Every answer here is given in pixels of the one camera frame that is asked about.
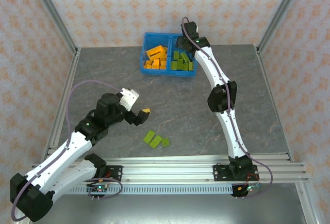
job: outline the marble-pattern surface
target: marble-pattern surface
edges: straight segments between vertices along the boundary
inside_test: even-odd
[[[213,53],[224,73],[238,84],[236,118],[250,153],[286,152],[287,145],[273,109],[258,59],[252,45],[215,45]],[[97,79],[117,88],[140,93],[133,111],[150,108],[146,123],[127,122],[110,127],[109,134],[89,153],[101,157],[142,157],[227,154],[221,125],[207,105],[211,87],[202,68],[194,78],[150,76],[140,72],[141,47],[85,48],[81,50],[74,85]],[[90,83],[74,92],[70,100],[71,125],[83,119],[102,94],[114,92]],[[152,149],[143,142],[149,130],[169,138],[169,147]],[[60,144],[67,138],[63,125]]]

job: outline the wire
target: wire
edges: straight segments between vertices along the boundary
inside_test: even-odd
[[[101,197],[101,198],[99,198],[99,200],[105,200],[105,199],[109,199],[109,198],[112,198],[112,197],[118,196],[118,195],[123,191],[123,184],[122,184],[120,181],[118,181],[117,179],[109,179],[109,178],[94,178],[94,179],[86,180],[85,182],[95,181],[95,180],[103,180],[103,181],[109,181],[109,182],[116,182],[116,183],[118,183],[118,184],[120,185],[120,190],[119,190],[117,193],[112,194],[112,195],[110,195],[110,196],[104,196],[104,197]],[[90,189],[88,190],[88,196],[89,196],[90,198],[92,198],[91,191],[94,190],[94,189],[96,189],[96,188],[97,188],[97,185],[95,185],[94,187],[92,187],[92,188],[90,188]]]
[[[233,127],[233,131],[234,131],[234,135],[235,135],[235,138],[236,138],[236,142],[238,143],[238,146],[240,147],[240,149],[245,153],[245,155],[251,159],[252,161],[254,161],[255,163],[261,165],[261,166],[264,166],[268,171],[269,171],[269,174],[270,174],[270,182],[269,182],[269,185],[267,186],[267,188],[263,191],[260,191],[258,192],[257,194],[254,194],[254,195],[251,195],[251,196],[247,196],[245,198],[252,198],[252,197],[256,197],[258,195],[261,195],[261,194],[264,194],[265,192],[269,191],[270,187],[272,186],[273,184],[273,173],[271,171],[271,169],[265,165],[264,163],[262,162],[259,162],[257,161],[256,159],[252,158],[249,153],[243,148],[241,142],[239,141],[239,138],[238,138],[238,134],[236,132],[236,128],[235,128],[235,125],[234,125],[234,121],[232,119],[232,116],[230,114],[230,94],[229,94],[229,87],[228,87],[228,84],[227,82],[224,80],[224,78],[221,76],[221,72],[220,72],[220,69],[218,68],[218,65],[217,63],[212,59],[212,57],[206,53],[201,47],[198,46],[197,43],[195,43],[189,36],[189,34],[187,33],[186,31],[186,28],[184,26],[184,23],[185,23],[185,20],[187,20],[189,22],[189,19],[187,17],[183,17],[182,18],[182,22],[181,22],[181,26],[182,26],[182,30],[183,32],[185,33],[187,39],[197,48],[199,49],[204,55],[206,55],[206,57],[212,62],[213,66],[216,68],[217,70],[217,73],[219,75],[219,78],[220,80],[223,82],[223,84],[225,85],[225,88],[226,88],[226,91],[227,91],[227,102],[228,102],[228,110],[227,110],[227,113],[228,113],[228,117],[230,119],[230,123],[232,124],[232,127]]]
[[[258,182],[260,183],[260,178],[259,178],[259,176],[257,174],[250,174],[250,173],[248,173],[247,174],[247,180],[246,180],[246,183],[245,183],[244,187],[246,187],[246,185],[250,181],[250,176],[254,176],[258,180]]]
[[[70,94],[69,94],[69,97],[68,97],[68,100],[66,102],[66,106],[65,106],[65,118],[67,120],[67,125],[68,125],[68,131],[69,131],[69,137],[68,137],[68,140],[67,140],[67,143],[66,143],[66,146],[63,148],[63,150],[51,161],[48,163],[48,165],[46,165],[44,168],[42,168],[40,171],[38,171],[36,173],[36,175],[34,175],[23,187],[22,189],[19,191],[19,193],[17,194],[15,200],[14,200],[14,203],[12,204],[12,208],[11,208],[11,218],[13,221],[21,221],[23,219],[26,218],[26,216],[23,216],[21,218],[16,218],[15,216],[15,209],[16,209],[16,206],[17,206],[17,203],[19,201],[19,199],[21,198],[23,192],[26,190],[26,188],[33,182],[33,180],[35,180],[37,177],[39,177],[45,170],[47,170],[52,164],[54,164],[56,161],[58,161],[62,156],[63,154],[65,153],[65,151],[67,150],[67,148],[69,147],[70,145],[70,142],[71,142],[71,133],[72,133],[72,128],[71,128],[71,125],[70,125],[70,115],[69,115],[69,101],[70,101],[70,98],[72,96],[72,93],[77,89],[77,87],[83,85],[83,84],[86,84],[86,83],[98,83],[98,84],[102,84],[102,85],[105,85],[105,86],[108,86],[110,88],[113,88],[117,91],[119,91],[119,89],[117,89],[116,87],[112,86],[112,85],[109,85],[107,83],[104,83],[102,81],[97,81],[95,79],[89,79],[89,80],[86,80],[86,81],[82,81],[82,82],[79,82],[77,85],[75,85],[72,90],[70,91]]]

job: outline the blue bin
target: blue bin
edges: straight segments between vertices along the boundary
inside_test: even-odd
[[[174,51],[184,52],[183,50],[179,50],[175,47],[176,40],[181,34],[169,34],[169,33],[145,33],[144,42],[142,46],[142,52],[140,56],[140,68],[141,73],[151,74],[151,75],[171,75],[171,76],[179,76],[179,77],[193,77],[196,75],[196,66],[197,61],[193,58],[194,63],[194,71],[180,71],[180,70],[171,70],[171,61],[174,59]],[[145,61],[149,60],[146,51],[162,45],[167,47],[167,63],[166,70],[158,70],[158,69],[145,69]]]

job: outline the orange block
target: orange block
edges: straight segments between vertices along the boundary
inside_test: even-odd
[[[154,59],[153,66],[159,66],[159,59]]]
[[[148,50],[146,53],[147,53],[149,59],[151,61],[153,61],[154,59],[160,59],[160,58],[166,57],[167,50],[165,50],[164,47],[160,45],[160,46],[154,47],[153,49]]]

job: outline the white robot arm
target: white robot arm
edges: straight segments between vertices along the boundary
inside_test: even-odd
[[[203,47],[202,48],[215,62],[216,59],[213,56],[212,53],[212,48],[211,47]],[[215,68],[218,67],[218,71],[220,71],[221,76],[223,77],[223,79],[230,84],[229,78],[223,73],[223,71],[221,70],[220,66],[218,65],[218,63],[216,63],[216,65],[213,65],[213,63],[211,62],[211,60],[209,60],[206,55],[198,50],[195,52],[195,59],[198,61],[198,63],[202,66],[208,80],[210,81],[211,84],[211,88],[214,89],[217,86],[223,86],[224,83],[222,80],[220,80],[219,78],[219,74]],[[234,122],[234,126],[238,135],[239,140],[241,141],[241,145],[243,146],[243,148],[247,151],[242,138],[241,138],[241,134],[239,133],[239,129],[237,126],[237,122],[236,122],[236,117],[235,117],[235,110],[232,109],[230,111],[232,120]],[[220,123],[221,123],[221,127],[223,129],[223,132],[225,134],[225,138],[227,141],[227,145],[228,145],[228,155],[231,158],[235,158],[235,157],[243,157],[245,156],[245,153],[242,151],[242,149],[239,147],[239,145],[237,144],[237,139],[235,137],[235,133],[234,133],[234,129],[233,126],[230,122],[230,119],[228,117],[227,112],[216,112],[216,116],[219,119]]]
[[[31,221],[38,221],[59,197],[75,185],[91,178],[103,178],[106,162],[96,154],[87,155],[73,169],[63,172],[106,136],[111,125],[123,120],[136,126],[143,124],[150,110],[141,110],[137,115],[131,111],[138,97],[134,90],[125,88],[117,94],[102,95],[96,109],[79,122],[70,139],[38,167],[24,176],[17,173],[11,178],[10,201],[13,207],[17,207]]]
[[[176,47],[192,53],[202,66],[212,88],[207,103],[219,119],[228,145],[229,165],[214,165],[213,171],[217,172],[214,174],[214,180],[244,181],[249,175],[255,175],[258,171],[257,166],[252,164],[252,158],[242,141],[236,122],[234,107],[237,84],[235,81],[230,81],[223,73],[209,42],[205,37],[199,37],[196,23],[189,22],[188,18],[184,17],[181,28],[183,36],[177,38]]]

